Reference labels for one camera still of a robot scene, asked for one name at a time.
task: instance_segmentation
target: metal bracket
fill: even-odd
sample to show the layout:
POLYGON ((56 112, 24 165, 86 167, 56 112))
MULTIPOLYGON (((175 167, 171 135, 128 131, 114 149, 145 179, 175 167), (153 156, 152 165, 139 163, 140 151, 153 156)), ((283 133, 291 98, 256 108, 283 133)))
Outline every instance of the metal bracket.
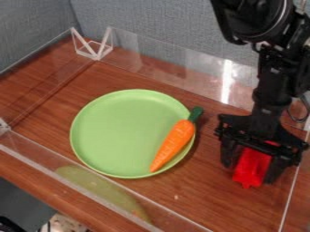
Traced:
POLYGON ((108 27, 101 38, 101 42, 85 41, 76 29, 70 28, 74 52, 93 61, 101 58, 112 51, 110 28, 108 27))
POLYGON ((10 131, 10 127, 6 125, 2 118, 0 118, 0 136, 5 134, 6 131, 10 131))

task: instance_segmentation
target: orange carrot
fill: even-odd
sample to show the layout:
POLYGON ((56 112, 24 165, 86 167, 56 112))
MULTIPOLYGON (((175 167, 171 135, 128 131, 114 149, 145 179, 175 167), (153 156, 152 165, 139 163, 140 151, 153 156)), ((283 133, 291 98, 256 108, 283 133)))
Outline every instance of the orange carrot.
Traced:
POLYGON ((173 125, 161 143, 155 159, 151 162, 151 172, 156 171, 187 145, 189 139, 195 134, 195 121, 201 113, 201 107, 195 107, 189 113, 187 120, 180 120, 173 125))

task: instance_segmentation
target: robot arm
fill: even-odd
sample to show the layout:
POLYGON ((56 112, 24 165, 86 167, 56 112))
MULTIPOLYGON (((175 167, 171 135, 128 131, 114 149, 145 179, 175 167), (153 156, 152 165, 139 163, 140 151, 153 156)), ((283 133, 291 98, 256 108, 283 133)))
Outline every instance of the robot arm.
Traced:
POLYGON ((304 100, 310 89, 310 20, 291 0, 211 2, 224 38, 232 44, 251 44, 259 53, 251 115, 219 115, 220 160, 227 168, 236 163, 237 145, 259 150, 272 158, 264 175, 264 183, 272 183, 284 168, 299 165, 308 147, 283 129, 279 117, 291 97, 304 100))

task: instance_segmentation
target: red object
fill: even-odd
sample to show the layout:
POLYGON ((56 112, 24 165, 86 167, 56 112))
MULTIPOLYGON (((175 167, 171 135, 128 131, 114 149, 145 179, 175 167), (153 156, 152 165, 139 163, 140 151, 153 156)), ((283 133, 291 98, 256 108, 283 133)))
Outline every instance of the red object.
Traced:
POLYGON ((271 157, 261 152, 244 148, 235 167, 232 180, 241 184, 243 188, 259 187, 264 181, 264 174, 271 157))

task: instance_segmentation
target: wooden table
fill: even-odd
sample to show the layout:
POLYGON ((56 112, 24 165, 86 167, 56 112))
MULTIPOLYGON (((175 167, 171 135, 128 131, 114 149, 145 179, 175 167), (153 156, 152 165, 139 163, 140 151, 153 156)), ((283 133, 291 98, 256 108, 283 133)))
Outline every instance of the wooden table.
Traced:
MULTIPOLYGON (((287 169, 272 186, 241 189, 231 180, 231 172, 219 163, 219 141, 213 128, 217 113, 247 112, 209 99, 219 94, 217 84, 208 86, 211 95, 205 97, 181 90, 172 83, 163 83, 156 76, 169 73, 172 78, 181 79, 184 68, 141 56, 144 66, 140 68, 136 63, 129 63, 135 55, 124 50, 114 50, 109 55, 109 63, 116 62, 116 56, 122 58, 122 65, 135 70, 128 72, 77 56, 69 39, 45 49, 0 80, 0 113, 12 130, 78 162, 68 140, 70 122, 78 110, 97 96, 125 89, 148 89, 169 94, 188 108, 201 106, 204 114, 197 138, 187 158, 155 177, 113 180, 212 231, 277 231, 295 168, 287 169), (149 71, 153 65, 156 72, 149 71), (145 77, 151 73, 155 73, 153 79, 145 77), (68 82, 60 80, 64 75, 69 76, 68 82)), ((192 82, 219 82, 205 74, 189 70, 185 73, 192 82)), ((231 88, 243 88, 244 104, 251 105, 251 89, 236 84, 231 88)), ((290 131, 304 136, 294 128, 290 131)), ((284 231, 304 231, 310 218, 306 163, 307 160, 299 171, 284 231)), ((144 231, 133 222, 4 152, 0 153, 0 175, 93 231, 144 231)), ((181 225, 165 225, 165 228, 184 231, 181 225)))

